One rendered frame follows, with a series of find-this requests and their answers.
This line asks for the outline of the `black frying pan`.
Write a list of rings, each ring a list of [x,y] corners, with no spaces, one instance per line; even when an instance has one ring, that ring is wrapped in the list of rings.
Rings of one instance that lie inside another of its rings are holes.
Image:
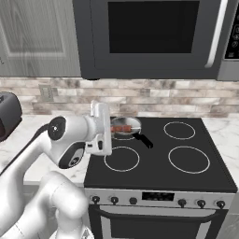
[[[135,117],[116,117],[111,120],[111,126],[116,125],[131,125],[133,127],[140,127],[141,130],[133,133],[112,133],[114,139],[117,140],[131,140],[136,139],[141,141],[147,148],[153,148],[153,143],[141,133],[142,131],[142,123],[139,119]]]

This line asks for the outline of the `kebab skewer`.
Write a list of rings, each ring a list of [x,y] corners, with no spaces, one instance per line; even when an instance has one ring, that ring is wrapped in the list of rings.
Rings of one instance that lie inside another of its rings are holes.
[[[133,133],[140,131],[140,127],[133,127],[131,125],[116,125],[116,126],[111,126],[111,132],[112,133]]]

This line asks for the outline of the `grey wall socket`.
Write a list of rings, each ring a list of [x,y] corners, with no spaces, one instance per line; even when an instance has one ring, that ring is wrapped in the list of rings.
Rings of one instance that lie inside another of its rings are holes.
[[[40,85],[39,86],[40,95],[44,102],[53,101],[53,93],[50,85]]]

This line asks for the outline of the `black toaster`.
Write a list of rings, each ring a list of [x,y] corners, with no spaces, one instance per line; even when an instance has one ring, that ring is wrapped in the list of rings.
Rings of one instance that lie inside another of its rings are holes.
[[[0,92],[0,142],[5,141],[22,121],[18,97],[7,91]]]

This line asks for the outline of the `dark microwave door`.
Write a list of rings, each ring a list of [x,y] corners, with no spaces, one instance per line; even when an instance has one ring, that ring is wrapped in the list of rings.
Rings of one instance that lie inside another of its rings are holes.
[[[220,0],[90,0],[98,69],[205,68]]]

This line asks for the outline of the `black stove with hob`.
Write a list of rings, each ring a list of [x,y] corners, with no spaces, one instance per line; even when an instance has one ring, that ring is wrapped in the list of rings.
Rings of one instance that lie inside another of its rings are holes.
[[[203,121],[143,118],[141,123],[153,148],[113,138],[111,155],[90,158],[84,180],[90,205],[217,210],[217,201],[224,201],[229,211],[237,187]],[[113,196],[117,204],[111,203]],[[130,204],[131,197],[137,204]],[[184,207],[179,199],[186,200]],[[205,200],[204,208],[198,200]]]

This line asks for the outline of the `grey wooden cupboard door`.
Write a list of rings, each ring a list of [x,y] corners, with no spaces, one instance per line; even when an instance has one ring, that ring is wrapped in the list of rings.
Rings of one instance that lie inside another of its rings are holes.
[[[78,77],[72,0],[0,0],[0,77]]]

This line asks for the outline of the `grey microwave oven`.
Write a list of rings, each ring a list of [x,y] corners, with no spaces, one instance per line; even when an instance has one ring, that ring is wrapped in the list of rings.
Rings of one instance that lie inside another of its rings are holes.
[[[230,62],[239,61],[239,36],[232,35],[232,26],[239,23],[239,0],[229,0],[220,32],[216,58],[210,68],[196,70],[120,70],[98,69],[93,54],[93,30],[90,0],[72,0],[77,33],[81,76],[85,79],[217,79],[224,68],[222,62],[230,54]]]

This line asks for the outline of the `black oven door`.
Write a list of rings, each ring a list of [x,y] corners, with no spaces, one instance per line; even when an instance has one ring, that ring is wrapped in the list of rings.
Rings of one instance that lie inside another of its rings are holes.
[[[201,223],[196,221],[172,221],[152,219],[105,218],[94,210],[109,213],[152,216],[205,217],[216,213],[220,217]],[[216,239],[227,215],[226,209],[188,209],[119,205],[89,206],[91,231],[95,239]]]

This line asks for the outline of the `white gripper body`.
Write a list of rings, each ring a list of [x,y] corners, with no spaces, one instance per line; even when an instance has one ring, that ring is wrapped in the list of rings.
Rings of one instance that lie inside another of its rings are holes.
[[[94,128],[92,139],[92,152],[95,155],[110,155],[112,153],[111,122],[109,107],[106,103],[91,102],[91,115]]]

